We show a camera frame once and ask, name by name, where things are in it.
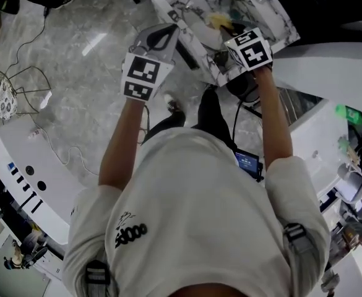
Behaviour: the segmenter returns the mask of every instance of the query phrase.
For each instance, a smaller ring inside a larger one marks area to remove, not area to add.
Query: wire chair
[[[37,69],[38,71],[41,72],[41,74],[46,80],[48,88],[28,90],[28,91],[26,91],[24,87],[19,87],[15,89],[11,83],[11,79],[31,68]],[[15,114],[38,114],[39,111],[36,110],[29,102],[27,98],[27,93],[43,92],[49,90],[51,90],[49,80],[47,79],[43,71],[35,66],[29,66],[26,69],[23,69],[22,71],[16,73],[11,77],[7,77],[3,72],[0,71],[0,120],[8,120]],[[27,102],[28,106],[31,107],[32,109],[31,112],[17,112],[17,104],[18,104],[17,95],[20,94],[24,95],[25,101]]]

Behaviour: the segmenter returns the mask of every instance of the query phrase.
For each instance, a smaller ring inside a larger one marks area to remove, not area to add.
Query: marble floor
[[[47,75],[52,96],[40,114],[33,116],[43,127],[62,161],[70,146],[78,146],[86,167],[98,172],[101,158],[123,107],[120,95],[121,63],[128,47],[142,29],[158,23],[150,0],[138,5],[132,0],[75,0],[58,11],[51,11],[43,34],[19,52],[20,62],[10,68],[8,76],[34,65]],[[21,1],[17,15],[2,15],[0,31],[0,71],[6,71],[16,59],[17,48],[30,41],[43,27],[43,7]],[[176,67],[158,95],[148,104],[151,127],[169,116],[163,92],[171,90],[186,108],[186,126],[197,121],[197,109],[205,85],[196,81],[177,54]],[[45,80],[35,71],[12,79],[14,88],[45,88]],[[226,88],[218,90],[222,113],[230,126],[236,113],[236,97]],[[29,95],[34,106],[43,97]],[[142,126],[146,125],[146,116]],[[256,117],[240,111],[236,143],[241,149],[262,155]],[[97,183],[97,177],[86,172],[79,153],[71,150],[67,166],[86,186]]]

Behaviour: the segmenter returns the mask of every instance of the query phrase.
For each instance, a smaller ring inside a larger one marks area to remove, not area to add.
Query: cable
[[[94,176],[98,176],[98,174],[95,174],[95,173],[93,173],[92,171],[90,171],[89,169],[87,169],[87,167],[86,167],[86,165],[85,165],[85,163],[84,163],[84,161],[83,161],[82,151],[80,150],[80,148],[79,148],[78,146],[73,145],[73,146],[71,146],[71,147],[68,149],[68,160],[64,163],[64,162],[60,159],[60,157],[57,155],[57,153],[54,151],[54,148],[53,148],[53,146],[51,145],[51,142],[50,142],[50,137],[49,137],[48,133],[46,132],[46,130],[43,129],[41,126],[39,126],[35,121],[33,121],[33,123],[35,123],[35,125],[45,133],[45,135],[46,135],[46,137],[47,137],[47,141],[49,142],[49,145],[50,145],[51,150],[54,152],[54,154],[57,156],[58,160],[59,160],[64,166],[67,166],[67,165],[69,164],[69,160],[71,159],[71,148],[74,147],[75,149],[77,149],[77,150],[79,151],[80,159],[82,160],[82,164],[83,164],[84,169],[85,169],[87,172],[89,172],[90,174],[92,174],[92,175],[94,175]]]
[[[236,143],[236,142],[235,142],[236,123],[237,123],[238,113],[239,113],[239,111],[240,111],[241,105],[244,103],[245,98],[247,98],[250,93],[252,93],[253,91],[255,91],[256,88],[257,88],[257,85],[255,85],[250,91],[246,92],[245,95],[243,95],[243,99],[240,100],[240,102],[239,102],[239,104],[238,104],[237,112],[236,112],[236,116],[235,116],[235,123],[234,123],[234,125],[233,125],[233,137],[232,137],[233,143]]]
[[[249,106],[242,105],[243,109],[247,110],[249,113],[252,113],[254,116],[262,119],[262,113],[257,112],[256,110],[252,109]]]
[[[44,20],[43,20],[43,28],[42,28],[42,31],[40,31],[40,33],[39,33],[32,41],[25,42],[25,43],[22,43],[22,44],[20,45],[20,47],[18,48],[18,50],[17,50],[17,52],[16,52],[16,54],[15,54],[15,57],[16,57],[17,61],[16,61],[15,63],[11,64],[11,65],[6,69],[5,75],[7,75],[7,72],[9,71],[9,69],[10,69],[12,66],[15,66],[15,65],[17,65],[17,64],[19,63],[19,51],[20,51],[21,47],[23,47],[24,45],[33,43],[33,42],[43,33],[43,31],[45,30],[45,28],[46,28],[46,17],[45,17]]]
[[[140,127],[139,130],[140,131],[143,131],[145,136],[147,135],[147,133],[150,131],[150,111],[148,109],[148,106],[145,105],[144,108],[146,109],[146,113],[147,113],[147,121],[146,121],[146,129],[144,129],[143,127]],[[142,140],[142,142],[137,142],[138,144],[142,144],[144,143],[144,140],[145,140],[145,137],[144,139]]]
[[[148,107],[147,107],[146,105],[144,106],[144,108],[146,109],[146,112],[147,112],[147,128],[146,128],[146,129],[140,128],[140,131],[144,131],[144,132],[145,132],[145,135],[146,135],[146,133],[148,133],[148,132],[150,131],[150,111],[149,111],[149,109],[148,109]],[[63,162],[63,161],[60,159],[60,157],[58,156],[58,154],[56,153],[56,151],[54,151],[54,148],[53,148],[53,146],[51,145],[51,141],[50,141],[49,134],[46,132],[45,129],[43,129],[41,126],[39,126],[34,120],[33,120],[33,122],[35,123],[35,125],[36,125],[39,129],[41,129],[41,130],[45,133],[45,135],[46,135],[46,137],[47,137],[47,141],[48,141],[48,143],[49,143],[49,146],[50,146],[51,150],[52,150],[52,151],[54,152],[54,154],[57,156],[57,158],[58,158],[58,160],[61,162],[61,164],[63,164],[64,166],[67,166],[67,165],[69,164],[69,161],[71,160],[71,148],[74,147],[75,149],[77,149],[77,150],[79,151],[80,159],[82,160],[82,165],[83,165],[85,171],[89,172],[90,174],[92,174],[92,175],[94,175],[94,176],[98,176],[98,174],[93,173],[92,171],[90,171],[90,170],[86,167],[86,165],[85,165],[85,163],[84,163],[84,161],[83,161],[82,151],[81,151],[80,148],[79,148],[78,146],[76,146],[76,145],[73,145],[73,146],[71,146],[71,147],[68,149],[68,159],[67,159],[66,162]]]

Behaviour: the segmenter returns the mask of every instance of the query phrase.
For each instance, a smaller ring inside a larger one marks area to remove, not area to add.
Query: printed logo
[[[115,239],[115,249],[118,248],[122,244],[127,244],[128,242],[133,242],[135,239],[139,239],[141,236],[146,235],[148,232],[148,228],[144,223],[140,225],[134,225],[132,227],[127,227],[125,229],[121,229],[122,226],[125,225],[126,220],[134,218],[136,215],[133,215],[131,212],[124,212],[120,219],[116,230],[118,230],[118,235],[116,235]]]
[[[133,227],[127,227],[126,229],[120,229],[120,232],[116,236],[115,249],[122,244],[133,242],[135,239],[139,239],[141,236],[146,235],[148,228],[145,224],[134,225]]]

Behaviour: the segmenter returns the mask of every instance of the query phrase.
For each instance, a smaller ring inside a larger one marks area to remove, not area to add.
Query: marble box
[[[248,29],[259,27],[273,53],[300,38],[278,0],[268,0],[265,3],[256,0],[152,2],[161,22],[176,23],[181,29],[179,40],[199,65],[191,74],[201,81],[218,86],[225,85],[246,69],[228,56],[222,34],[210,24],[213,15],[224,15],[231,20],[243,21],[248,24]]]

